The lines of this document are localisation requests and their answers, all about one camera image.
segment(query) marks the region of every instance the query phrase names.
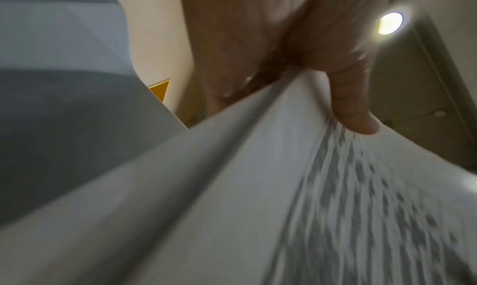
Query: finger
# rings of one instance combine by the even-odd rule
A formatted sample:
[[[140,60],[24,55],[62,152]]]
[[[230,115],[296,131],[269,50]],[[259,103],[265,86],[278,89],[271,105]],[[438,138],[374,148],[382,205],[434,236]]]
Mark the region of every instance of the finger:
[[[358,62],[344,70],[329,72],[331,107],[347,129],[365,135],[379,131],[380,123],[369,111],[370,69]]]

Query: round light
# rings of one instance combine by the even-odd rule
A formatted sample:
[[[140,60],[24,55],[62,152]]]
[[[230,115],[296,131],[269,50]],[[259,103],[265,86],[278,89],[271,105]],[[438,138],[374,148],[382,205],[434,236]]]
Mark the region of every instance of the round light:
[[[388,35],[396,32],[402,25],[403,17],[397,12],[384,15],[379,21],[378,33],[381,35]]]

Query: hand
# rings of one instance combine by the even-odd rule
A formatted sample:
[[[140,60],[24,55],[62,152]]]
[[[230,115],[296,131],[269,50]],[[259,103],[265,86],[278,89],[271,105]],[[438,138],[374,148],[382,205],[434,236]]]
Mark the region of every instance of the hand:
[[[182,0],[208,111],[244,97],[251,79],[276,81],[286,66],[328,74],[336,118],[374,134],[369,112],[373,33],[388,0]]]

